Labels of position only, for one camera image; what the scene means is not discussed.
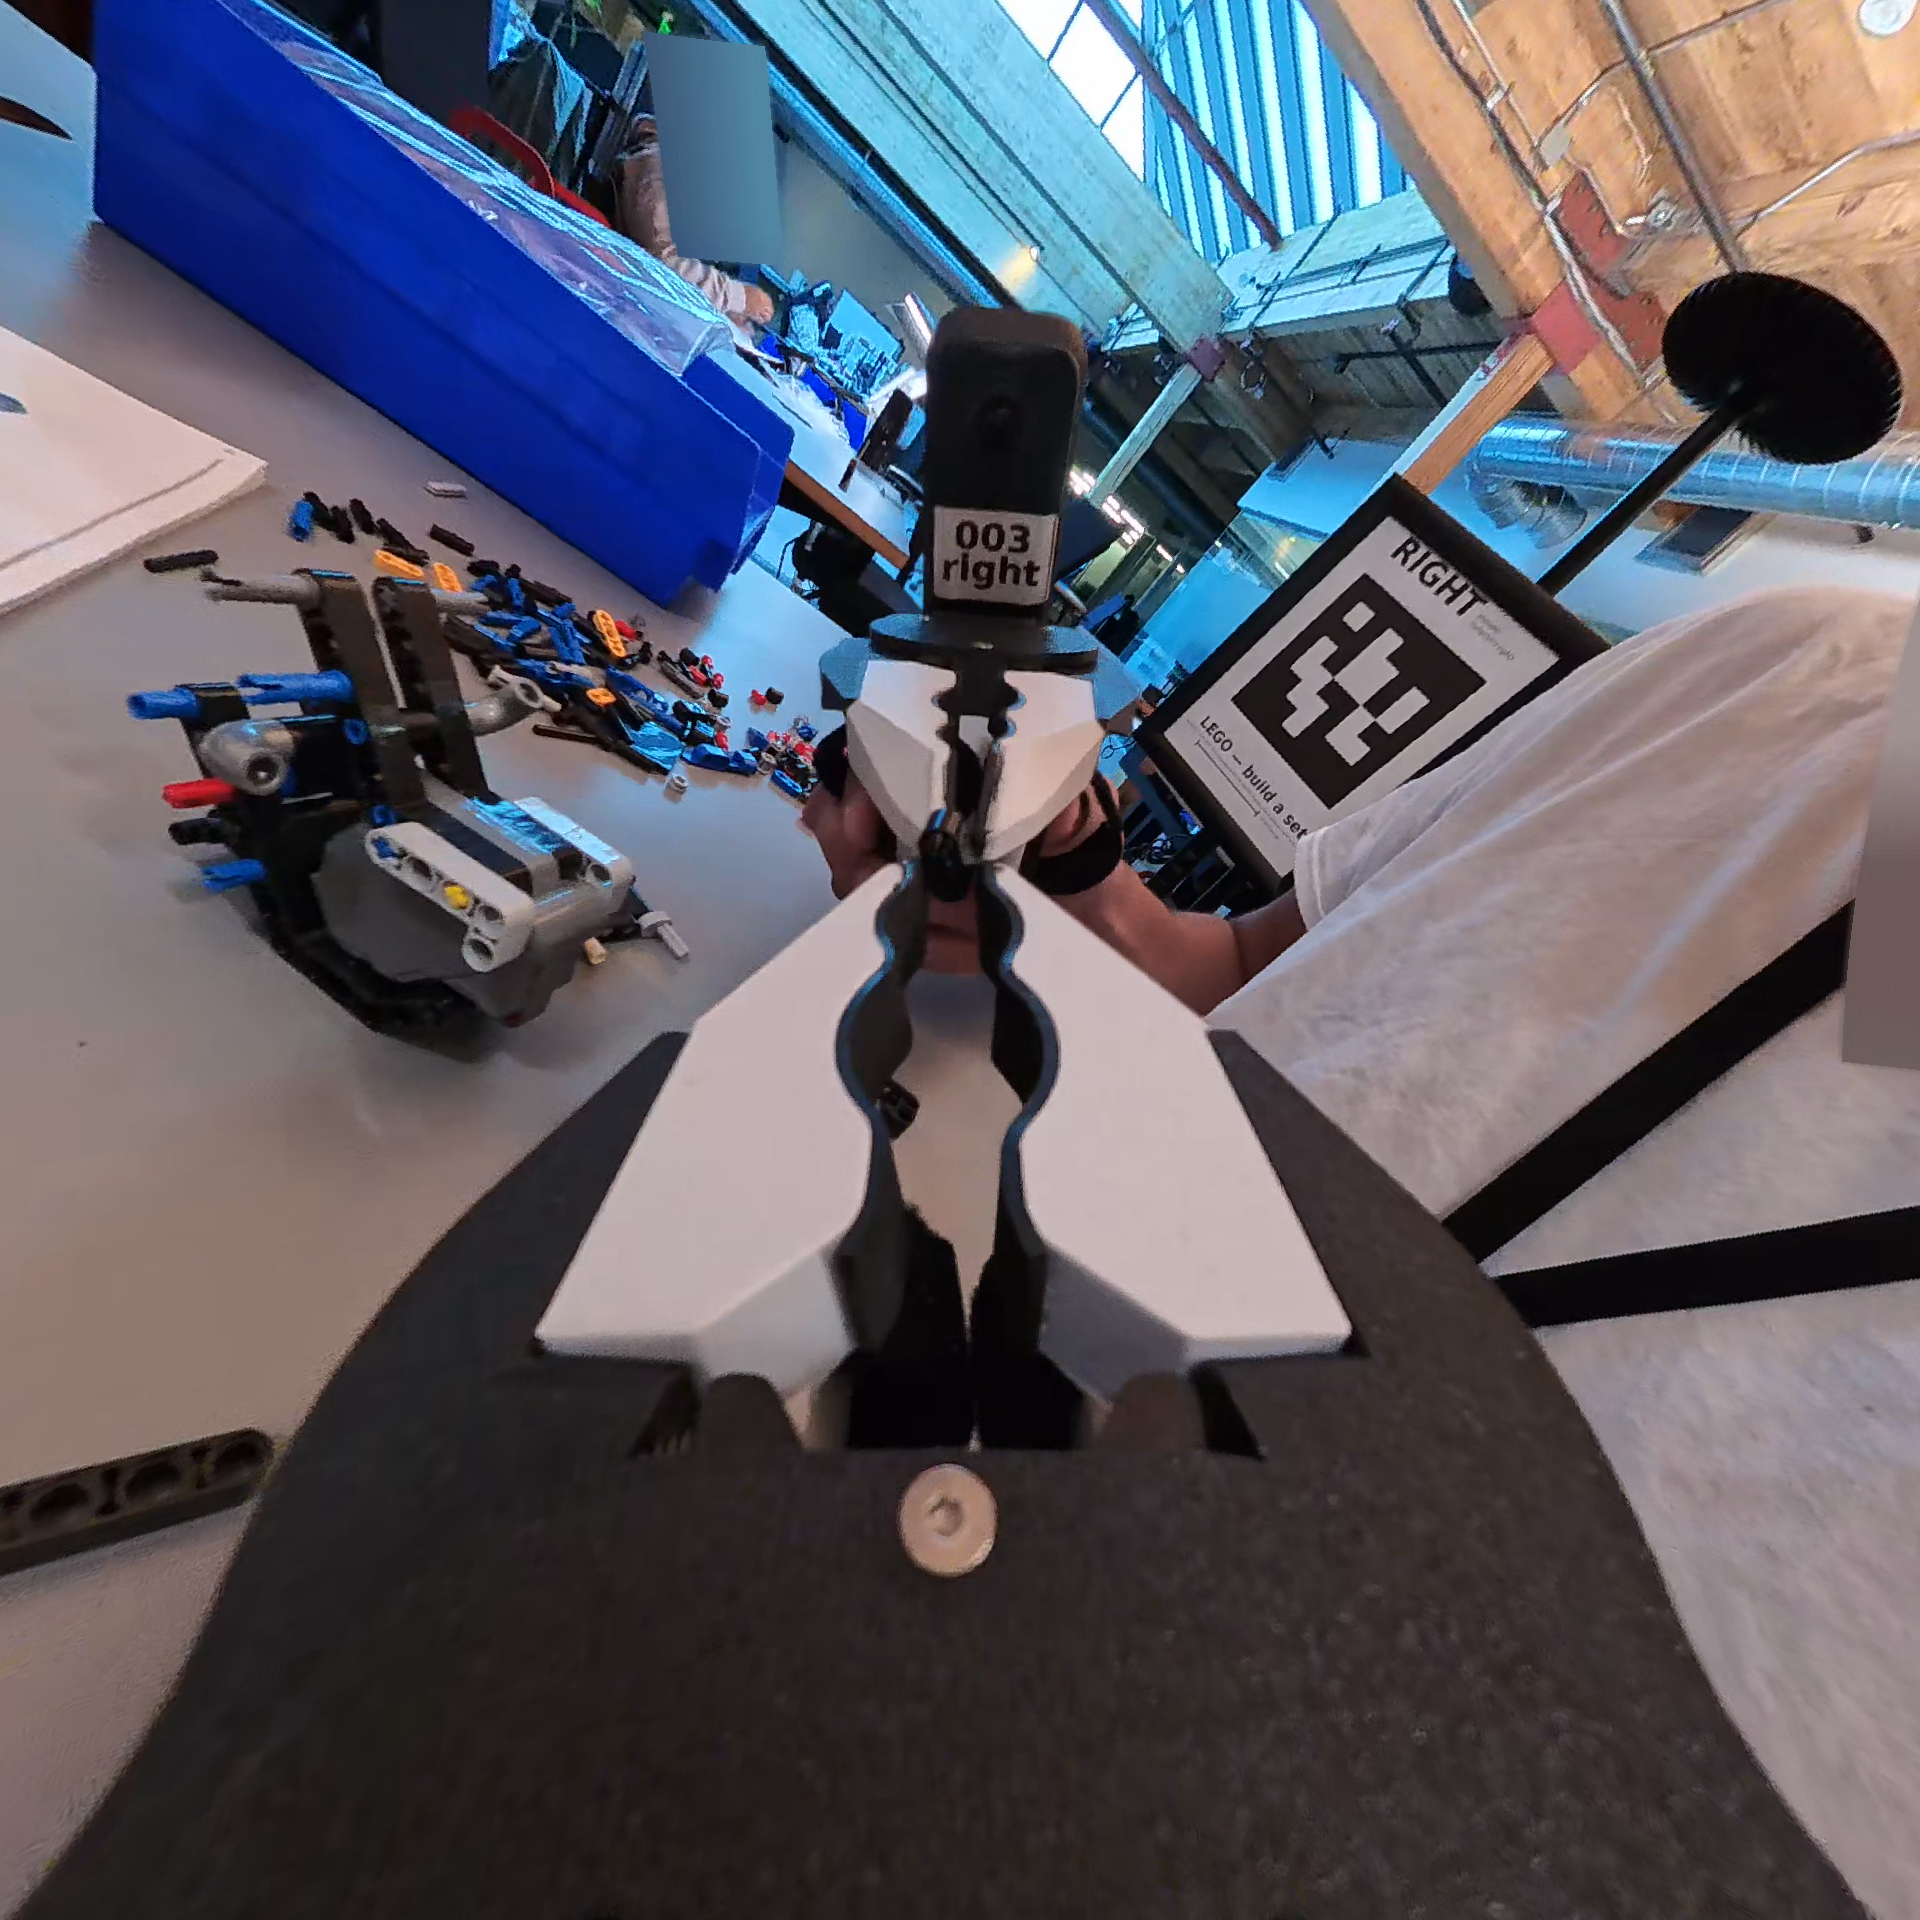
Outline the black round stand base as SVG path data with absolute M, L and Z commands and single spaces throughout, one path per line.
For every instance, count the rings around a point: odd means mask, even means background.
M 1537 580 L 1557 594 L 1723 437 L 1786 466 L 1860 457 L 1897 423 L 1903 377 L 1883 334 L 1797 277 L 1731 271 L 1680 300 L 1663 329 L 1669 383 L 1700 420 Z

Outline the silver ventilation duct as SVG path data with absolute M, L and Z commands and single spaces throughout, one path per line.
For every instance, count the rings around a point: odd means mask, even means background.
M 1560 486 L 1574 494 L 1626 497 L 1680 446 L 1677 431 L 1649 426 L 1514 414 L 1474 446 L 1469 471 L 1506 483 Z M 1663 494 L 1686 506 L 1914 531 L 1917 431 L 1897 429 L 1863 454 L 1814 466 L 1763 454 L 1740 434 L 1729 434 L 1677 474 Z

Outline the open instruction booklet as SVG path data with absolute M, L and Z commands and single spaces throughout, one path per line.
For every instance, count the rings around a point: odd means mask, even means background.
M 3 331 L 3 614 L 263 483 L 263 457 Z

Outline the person's right hand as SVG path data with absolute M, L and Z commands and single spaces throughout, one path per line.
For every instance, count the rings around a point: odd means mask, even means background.
M 817 789 L 803 803 L 800 826 L 823 851 L 837 900 L 851 897 L 886 866 L 877 860 L 877 817 L 866 803 L 863 789 L 851 777 L 846 780 L 843 797 L 831 797 L 826 789 Z M 1157 900 L 1129 866 L 1114 869 L 1094 889 L 1069 894 L 1057 903 L 1069 911 L 1069 917 L 1094 931 L 1094 937 L 1120 951 L 1137 969 L 1163 914 L 1169 911 L 1169 906 Z M 937 903 L 926 911 L 923 969 L 934 974 L 980 971 L 974 900 Z

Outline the partly built lego model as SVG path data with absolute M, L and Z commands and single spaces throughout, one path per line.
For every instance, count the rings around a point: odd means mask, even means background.
M 291 823 L 271 851 L 183 846 L 171 829 L 206 809 L 163 803 L 171 843 L 203 851 L 203 889 L 246 897 L 280 960 L 377 1034 L 523 1026 L 586 963 L 583 940 L 640 937 L 637 869 L 600 834 L 537 797 L 429 797 L 423 823 Z

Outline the blue plastic bin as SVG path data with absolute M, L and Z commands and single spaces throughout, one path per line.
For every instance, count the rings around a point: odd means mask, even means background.
M 734 349 L 666 371 L 226 3 L 97 3 L 91 63 L 109 229 L 649 600 L 751 557 L 794 426 Z

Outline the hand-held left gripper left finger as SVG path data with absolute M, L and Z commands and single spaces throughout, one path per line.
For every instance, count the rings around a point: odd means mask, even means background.
M 957 1257 L 906 1200 L 926 883 L 886 863 L 694 1023 L 537 1323 L 557 1357 L 683 1366 L 777 1400 L 846 1389 L 851 1449 L 966 1446 Z

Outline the framed marker sign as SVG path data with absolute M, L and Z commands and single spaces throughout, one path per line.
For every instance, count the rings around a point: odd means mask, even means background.
M 1140 723 L 1237 869 L 1289 886 L 1306 840 L 1494 731 L 1609 651 L 1403 477 Z

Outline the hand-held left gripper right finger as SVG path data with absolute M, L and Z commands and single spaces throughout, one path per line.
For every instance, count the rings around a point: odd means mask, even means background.
M 1351 1317 L 1206 1020 L 1014 869 L 980 871 L 977 931 L 1017 1097 L 969 1311 L 980 1443 L 1071 1449 L 1143 1380 L 1340 1354 Z

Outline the clear plastic bag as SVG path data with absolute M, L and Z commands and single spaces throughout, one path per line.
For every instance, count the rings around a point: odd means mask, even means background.
M 723 314 L 671 269 L 589 214 L 540 194 L 469 137 L 391 94 L 371 69 L 314 29 L 274 3 L 229 3 L 226 11 L 666 371 L 683 374 L 697 357 L 734 346 Z

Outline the pile of small lego pins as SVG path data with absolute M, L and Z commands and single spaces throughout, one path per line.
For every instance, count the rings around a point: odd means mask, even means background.
M 374 540 L 371 583 L 337 569 L 223 577 L 214 551 L 149 557 L 149 571 L 200 571 L 223 603 L 297 611 L 309 671 L 180 683 L 129 697 L 131 717 L 171 717 L 203 769 L 163 800 L 203 806 L 174 826 L 183 846 L 271 851 L 291 823 L 326 834 L 349 823 L 423 823 L 440 803 L 497 803 L 477 740 L 534 723 L 597 746 L 680 789 L 689 769 L 769 777 L 806 800 L 820 777 L 846 780 L 840 734 L 760 731 L 731 720 L 717 666 L 694 649 L 654 649 L 637 623 L 577 606 L 517 566 L 469 560 L 466 580 L 363 500 L 300 494 L 289 531 Z

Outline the black lego beam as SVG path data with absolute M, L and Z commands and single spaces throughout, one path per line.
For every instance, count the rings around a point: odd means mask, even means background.
M 3 1486 L 3 1577 L 206 1520 L 257 1497 L 277 1446 L 257 1429 Z

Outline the person's right forearm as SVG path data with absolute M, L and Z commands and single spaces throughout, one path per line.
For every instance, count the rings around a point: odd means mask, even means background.
M 1140 969 L 1206 1017 L 1240 994 L 1306 931 L 1294 891 L 1234 917 L 1169 909 L 1146 957 L 1140 957 Z

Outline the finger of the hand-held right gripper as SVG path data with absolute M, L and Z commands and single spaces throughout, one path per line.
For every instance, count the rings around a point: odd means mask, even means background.
M 951 700 L 957 669 L 946 663 L 866 663 L 846 709 L 846 754 L 880 829 L 877 860 L 914 863 L 926 820 L 957 800 L 957 734 Z
M 1017 857 L 1089 783 L 1103 720 L 1086 677 L 1006 677 L 1011 700 L 989 723 L 969 863 Z

